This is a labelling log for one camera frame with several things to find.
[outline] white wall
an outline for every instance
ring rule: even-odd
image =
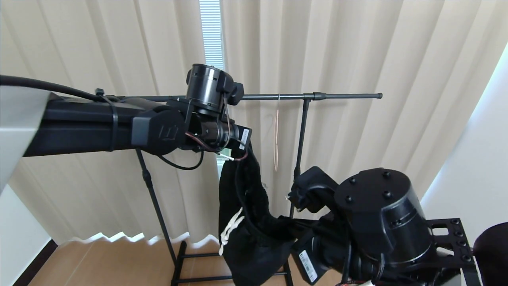
[[[422,206],[427,219],[460,217],[471,245],[508,221],[508,47]]]
[[[7,185],[0,194],[0,285],[12,285],[50,239]]]

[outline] white drawstring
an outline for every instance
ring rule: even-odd
[[[278,136],[279,136],[279,104],[280,104],[280,93],[279,97],[277,99],[277,113],[275,115],[275,118],[273,119],[273,137],[274,137],[274,144],[273,144],[273,166],[275,167],[275,171],[277,171],[277,168],[279,166],[279,144],[278,144]]]
[[[240,210],[229,220],[228,225],[226,225],[226,228],[223,230],[223,232],[220,234],[220,248],[219,248],[219,255],[222,256],[222,253],[224,252],[224,246],[228,243],[229,234],[237,228],[240,223],[243,221],[245,216],[240,216],[242,213],[243,208],[240,208]]]

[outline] cylindrical motor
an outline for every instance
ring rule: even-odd
[[[186,99],[192,100],[196,112],[217,116],[224,105],[224,94],[233,88],[232,77],[215,67],[194,64],[187,74]]]
[[[340,184],[334,198],[361,252],[371,259],[379,260],[382,254],[387,265],[399,267],[435,251],[405,174],[383,168],[361,171]]]

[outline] horizontal metal rod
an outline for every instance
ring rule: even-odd
[[[198,253],[198,254],[184,254],[182,258],[196,258],[196,257],[211,257],[211,256],[219,256],[218,253]]]
[[[137,96],[151,101],[168,101],[170,98],[185,98],[185,96]],[[326,93],[295,93],[295,94],[246,94],[242,100],[295,100],[295,99],[354,99],[354,98],[382,98],[382,93],[349,93],[349,94],[326,94]]]
[[[287,273],[284,271],[276,272],[273,276],[278,275],[286,275]],[[204,282],[204,281],[217,281],[217,280],[228,280],[232,279],[231,275],[229,276],[216,276],[216,277],[200,277],[200,278],[187,278],[187,279],[178,279],[173,281],[173,283],[193,283],[193,282]]]

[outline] beige curtain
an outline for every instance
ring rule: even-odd
[[[2,0],[1,14],[2,74],[114,95],[184,95],[187,70],[205,62],[197,0]],[[199,159],[166,157],[187,166]],[[216,234],[214,156],[194,171],[145,159],[170,236]],[[24,158],[10,185],[57,243],[99,232],[161,233],[133,150]]]
[[[246,93],[372,93],[311,102],[302,171],[337,182],[405,172],[421,198],[459,138],[508,40],[507,1],[228,1],[227,71]],[[242,102],[270,210],[287,215],[302,102]],[[273,118],[279,108],[279,164]],[[299,214],[311,217],[309,213]]]

